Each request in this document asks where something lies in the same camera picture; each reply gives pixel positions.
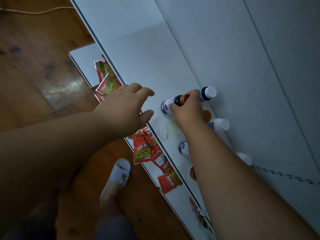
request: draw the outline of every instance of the floor plank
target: floor plank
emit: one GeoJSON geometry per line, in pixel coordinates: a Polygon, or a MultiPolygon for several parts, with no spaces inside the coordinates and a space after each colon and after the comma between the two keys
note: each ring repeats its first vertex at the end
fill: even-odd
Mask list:
{"type": "MultiPolygon", "coordinates": [[[[0,7],[38,12],[69,0],[0,0],[0,7]]],[[[0,132],[92,111],[98,102],[68,56],[93,42],[74,10],[45,15],[0,12],[0,132]]],[[[132,151],[121,139],[95,153],[59,197],[58,239],[89,239],[99,196],[115,161],[132,151]]],[[[140,165],[132,166],[120,205],[140,239],[190,236],[140,165]]]]}

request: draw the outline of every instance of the person's right arm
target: person's right arm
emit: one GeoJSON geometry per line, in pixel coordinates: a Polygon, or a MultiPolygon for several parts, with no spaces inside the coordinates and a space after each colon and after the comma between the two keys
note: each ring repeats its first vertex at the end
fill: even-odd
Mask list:
{"type": "Polygon", "coordinates": [[[186,136],[218,239],[319,239],[312,227],[203,121],[199,91],[170,105],[186,136]]]}

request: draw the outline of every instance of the forearm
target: forearm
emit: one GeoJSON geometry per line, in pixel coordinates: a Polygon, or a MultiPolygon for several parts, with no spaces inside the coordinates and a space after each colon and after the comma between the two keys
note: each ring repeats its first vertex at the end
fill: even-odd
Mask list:
{"type": "Polygon", "coordinates": [[[184,129],[218,239],[317,239],[317,234],[203,122],[184,129]]]}
{"type": "Polygon", "coordinates": [[[95,113],[79,113],[0,133],[2,219],[20,217],[113,140],[95,113]]]}

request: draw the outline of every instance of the person's left arm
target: person's left arm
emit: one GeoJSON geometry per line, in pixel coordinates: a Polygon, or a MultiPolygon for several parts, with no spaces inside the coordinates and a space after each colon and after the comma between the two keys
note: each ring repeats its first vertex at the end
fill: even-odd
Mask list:
{"type": "Polygon", "coordinates": [[[140,111],[153,95],[137,83],[124,85],[93,112],[0,133],[0,236],[92,154],[146,124],[153,111],[140,111]]]}

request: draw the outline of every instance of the white slipper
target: white slipper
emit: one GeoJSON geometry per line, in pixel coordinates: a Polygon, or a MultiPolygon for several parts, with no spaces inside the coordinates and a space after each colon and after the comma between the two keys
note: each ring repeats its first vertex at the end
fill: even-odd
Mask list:
{"type": "Polygon", "coordinates": [[[122,187],[124,187],[128,181],[129,176],[130,176],[130,170],[131,170],[131,165],[127,159],[125,159],[125,158],[118,159],[118,161],[116,161],[116,163],[113,166],[113,169],[110,173],[110,176],[109,176],[109,179],[106,183],[106,186],[102,190],[102,193],[100,195],[100,200],[101,200],[104,192],[107,189],[109,181],[115,182],[115,183],[121,185],[122,187]]]}

